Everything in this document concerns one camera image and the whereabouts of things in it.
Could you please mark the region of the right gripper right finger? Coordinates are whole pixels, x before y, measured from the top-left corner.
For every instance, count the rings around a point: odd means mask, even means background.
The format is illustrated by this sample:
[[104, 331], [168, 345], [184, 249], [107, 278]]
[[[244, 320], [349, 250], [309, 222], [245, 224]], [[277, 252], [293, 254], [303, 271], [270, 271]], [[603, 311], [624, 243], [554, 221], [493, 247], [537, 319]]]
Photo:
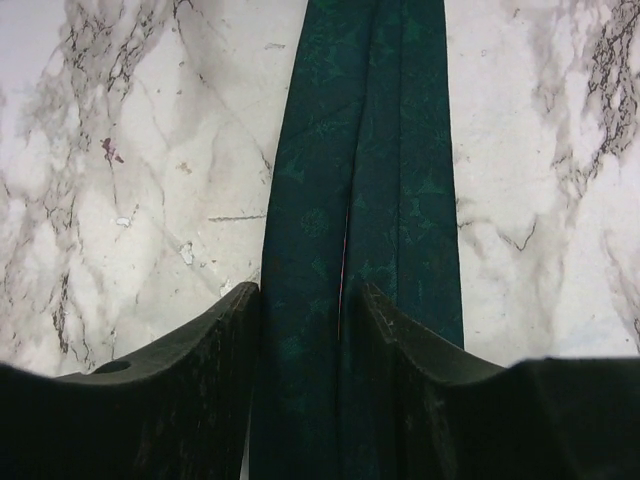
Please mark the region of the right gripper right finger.
[[639, 362], [503, 368], [360, 294], [360, 360], [385, 479], [635, 479]]

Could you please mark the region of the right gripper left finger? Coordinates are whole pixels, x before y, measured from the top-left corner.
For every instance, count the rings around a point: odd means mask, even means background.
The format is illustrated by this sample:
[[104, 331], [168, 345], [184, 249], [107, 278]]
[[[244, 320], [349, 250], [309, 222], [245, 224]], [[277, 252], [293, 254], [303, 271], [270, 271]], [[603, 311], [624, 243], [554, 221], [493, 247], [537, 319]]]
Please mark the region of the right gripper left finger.
[[90, 374], [1, 368], [5, 479], [236, 479], [260, 330], [257, 285]]

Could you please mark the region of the dark green tie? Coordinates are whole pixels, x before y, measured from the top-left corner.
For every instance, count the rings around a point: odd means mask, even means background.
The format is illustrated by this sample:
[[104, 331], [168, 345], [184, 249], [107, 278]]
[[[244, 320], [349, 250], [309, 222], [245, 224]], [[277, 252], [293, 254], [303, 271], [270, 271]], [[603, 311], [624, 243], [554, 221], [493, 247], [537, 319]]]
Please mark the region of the dark green tie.
[[254, 479], [375, 479], [353, 299], [464, 342], [440, 1], [311, 1], [261, 265]]

